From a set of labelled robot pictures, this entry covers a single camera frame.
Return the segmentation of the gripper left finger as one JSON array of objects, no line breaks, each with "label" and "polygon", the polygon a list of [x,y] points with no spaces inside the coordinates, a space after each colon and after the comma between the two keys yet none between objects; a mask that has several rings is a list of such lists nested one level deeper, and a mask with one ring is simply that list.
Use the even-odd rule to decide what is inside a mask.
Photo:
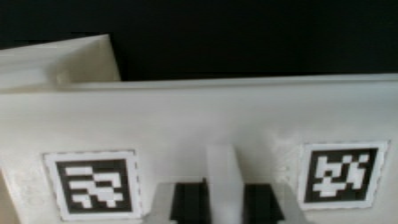
[{"label": "gripper left finger", "polygon": [[176,184],[169,219],[176,224],[211,224],[206,181]]}]

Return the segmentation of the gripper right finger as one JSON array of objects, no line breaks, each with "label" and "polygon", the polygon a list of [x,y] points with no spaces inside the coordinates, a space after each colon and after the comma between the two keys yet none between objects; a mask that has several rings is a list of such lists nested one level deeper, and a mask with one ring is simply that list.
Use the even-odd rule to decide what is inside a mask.
[{"label": "gripper right finger", "polygon": [[277,224],[284,214],[268,184],[247,184],[243,190],[243,224]]}]

